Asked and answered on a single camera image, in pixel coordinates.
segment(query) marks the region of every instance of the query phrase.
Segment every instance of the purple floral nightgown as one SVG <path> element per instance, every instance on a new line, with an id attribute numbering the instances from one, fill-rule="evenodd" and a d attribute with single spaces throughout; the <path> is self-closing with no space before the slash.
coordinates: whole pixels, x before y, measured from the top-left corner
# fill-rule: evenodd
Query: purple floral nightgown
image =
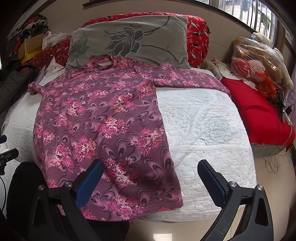
<path id="1" fill-rule="evenodd" d="M 100 63 L 112 61 L 102 67 Z M 73 181 L 96 158 L 104 174 L 88 219 L 121 221 L 183 205 L 154 85 L 229 90 L 211 76 L 165 63 L 91 56 L 81 68 L 29 92 L 42 93 L 34 147 L 50 188 Z"/>

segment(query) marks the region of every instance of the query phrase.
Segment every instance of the white quilted bedspread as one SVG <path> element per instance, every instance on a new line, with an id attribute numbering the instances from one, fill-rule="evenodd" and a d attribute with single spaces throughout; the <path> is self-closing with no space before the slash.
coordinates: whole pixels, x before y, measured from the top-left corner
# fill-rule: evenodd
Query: white quilted bedspread
<path id="1" fill-rule="evenodd" d="M 45 78 L 53 80 L 64 70 Z M 175 211 L 151 214 L 151 221 L 194 221 L 215 218 L 220 211 L 197 175 L 197 164 L 206 159 L 227 180 L 254 187 L 256 174 L 252 149 L 237 108 L 221 91 L 198 88 L 157 88 L 157 99 L 184 205 Z M 36 162 L 33 127 L 41 95 L 22 98 L 4 129 L 8 149 L 19 150 L 19 162 Z"/>

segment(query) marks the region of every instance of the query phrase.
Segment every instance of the blue gripper pad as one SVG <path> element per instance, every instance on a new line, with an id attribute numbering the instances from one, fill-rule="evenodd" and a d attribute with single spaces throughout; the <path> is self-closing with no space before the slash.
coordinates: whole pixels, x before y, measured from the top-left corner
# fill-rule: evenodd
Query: blue gripper pad
<path id="1" fill-rule="evenodd" d="M 215 205 L 223 208 L 226 204 L 225 190 L 202 160 L 197 165 L 197 172 Z"/>
<path id="2" fill-rule="evenodd" d="M 7 141 L 6 135 L 0 136 L 0 144 L 5 143 Z"/>
<path id="3" fill-rule="evenodd" d="M 93 193 L 103 173 L 104 164 L 103 161 L 99 160 L 76 190 L 75 204 L 77 208 L 84 207 L 88 203 L 89 198 L 91 197 L 91 194 Z"/>

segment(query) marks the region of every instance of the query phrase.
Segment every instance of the cardboard box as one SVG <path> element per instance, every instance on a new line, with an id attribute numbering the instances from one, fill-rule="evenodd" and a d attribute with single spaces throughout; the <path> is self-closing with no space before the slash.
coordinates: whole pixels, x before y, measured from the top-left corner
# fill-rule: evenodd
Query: cardboard box
<path id="1" fill-rule="evenodd" d="M 22 43 L 17 53 L 17 57 L 21 64 L 30 60 L 42 51 L 43 35 L 44 34 L 39 34 Z"/>

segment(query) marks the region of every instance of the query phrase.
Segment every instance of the floor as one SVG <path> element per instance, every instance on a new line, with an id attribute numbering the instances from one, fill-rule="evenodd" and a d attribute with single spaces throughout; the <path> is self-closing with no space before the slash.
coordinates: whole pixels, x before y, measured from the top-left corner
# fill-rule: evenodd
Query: floor
<path id="1" fill-rule="evenodd" d="M 296 195 L 296 180 L 292 160 L 289 152 L 280 153 L 279 163 L 283 165 L 278 172 L 269 173 L 265 168 L 263 158 L 255 158 L 257 183 L 265 188 L 274 225 L 274 241 L 279 241 L 286 232 L 290 204 L 294 203 Z M 242 209 L 225 237 L 230 239 L 239 223 Z M 143 220 L 135 220 L 127 237 L 127 241 L 183 241 L 200 240 L 214 219 L 207 219 L 184 223 L 154 223 Z"/>

